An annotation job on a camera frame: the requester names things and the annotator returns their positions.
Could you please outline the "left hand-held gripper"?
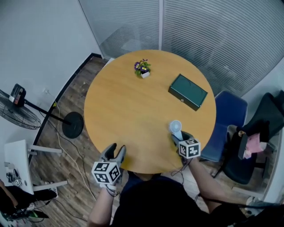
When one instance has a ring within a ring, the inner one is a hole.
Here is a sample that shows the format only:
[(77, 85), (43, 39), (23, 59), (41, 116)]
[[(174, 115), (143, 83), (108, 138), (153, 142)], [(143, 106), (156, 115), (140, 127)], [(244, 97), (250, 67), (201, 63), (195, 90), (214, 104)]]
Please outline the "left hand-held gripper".
[(126, 155), (126, 146), (123, 145), (114, 158), (116, 147), (117, 144), (113, 143), (105, 148), (99, 161), (93, 165), (91, 173), (98, 184), (114, 185), (121, 176), (120, 166)]

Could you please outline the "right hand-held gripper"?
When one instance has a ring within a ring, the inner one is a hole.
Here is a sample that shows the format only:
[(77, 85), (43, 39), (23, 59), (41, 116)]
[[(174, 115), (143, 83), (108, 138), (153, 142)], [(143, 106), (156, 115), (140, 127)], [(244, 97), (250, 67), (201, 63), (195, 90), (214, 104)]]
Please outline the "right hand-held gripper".
[(184, 159), (189, 160), (201, 155), (201, 143), (193, 135), (181, 131), (178, 136), (171, 135), (171, 139), (177, 148), (177, 153)]

